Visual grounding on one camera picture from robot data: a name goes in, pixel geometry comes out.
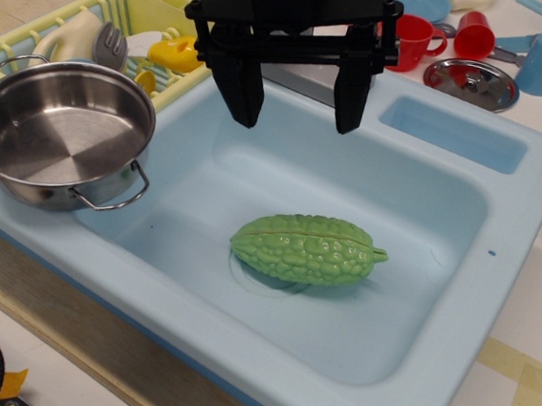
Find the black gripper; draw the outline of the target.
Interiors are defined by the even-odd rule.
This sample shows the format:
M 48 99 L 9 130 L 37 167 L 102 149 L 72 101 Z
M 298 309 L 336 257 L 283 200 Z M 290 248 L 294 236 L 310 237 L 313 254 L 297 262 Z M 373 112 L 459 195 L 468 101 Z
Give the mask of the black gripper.
M 337 65 L 336 130 L 360 120 L 374 74 L 399 60 L 395 0 L 193 0 L 196 49 L 229 113 L 252 128 L 264 102 L 261 63 Z

